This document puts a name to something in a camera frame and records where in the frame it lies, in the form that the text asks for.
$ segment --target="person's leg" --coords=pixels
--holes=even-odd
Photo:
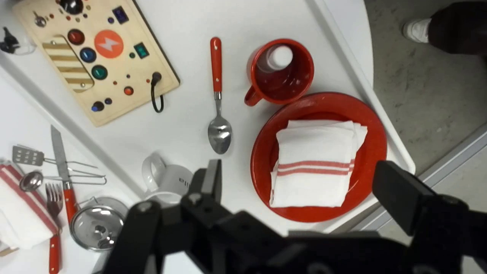
[[[454,3],[430,20],[406,23],[403,34],[448,53],[487,55],[487,2]]]

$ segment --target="white mug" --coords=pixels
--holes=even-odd
[[[147,200],[156,197],[173,205],[188,192],[193,173],[182,166],[166,166],[161,157],[153,153],[142,163],[142,177],[149,191]]]

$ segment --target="white table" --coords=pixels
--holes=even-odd
[[[374,65],[372,40],[368,24],[365,4],[361,0],[324,0],[335,17],[346,41],[355,55],[358,63],[364,71],[370,83],[373,83]],[[0,100],[2,117],[2,134],[0,136],[0,157],[9,157],[11,147],[21,143],[44,151],[47,155],[52,154],[51,136],[49,123],[38,115],[34,108],[29,105],[20,95],[9,88],[0,79],[0,90],[3,90],[3,98]],[[65,141],[66,154],[68,159],[86,162],[76,148]],[[42,167],[44,173],[56,174],[55,166]],[[127,204],[129,201],[123,193],[116,189],[106,187],[76,186],[78,200],[89,198],[93,195],[114,196]],[[63,269],[61,273],[91,273],[91,270],[98,258],[98,254],[92,253],[77,246],[70,238],[68,229],[65,227],[62,234],[62,255]],[[31,250],[17,251],[6,257],[0,258],[0,273],[46,273],[48,262],[48,242],[39,244]],[[181,273],[181,266],[187,266],[184,273],[200,273],[199,270],[184,254],[174,254],[168,258],[165,266],[165,273]]]

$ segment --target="folded towel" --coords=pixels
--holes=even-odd
[[[289,121],[277,133],[270,206],[341,206],[366,134],[367,127],[352,121]]]
[[[0,241],[11,249],[30,249],[57,233],[38,192],[23,192],[19,187],[21,170],[12,163],[0,162]]]

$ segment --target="red fork handle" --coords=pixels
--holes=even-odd
[[[222,92],[222,41],[213,37],[210,41],[211,70],[213,71],[213,91]]]
[[[59,273],[59,262],[61,261],[59,243],[59,233],[54,235],[49,241],[49,274]]]
[[[78,211],[76,207],[76,196],[73,189],[64,190],[64,204],[66,205],[66,214],[68,215],[68,223],[71,223],[71,219]]]

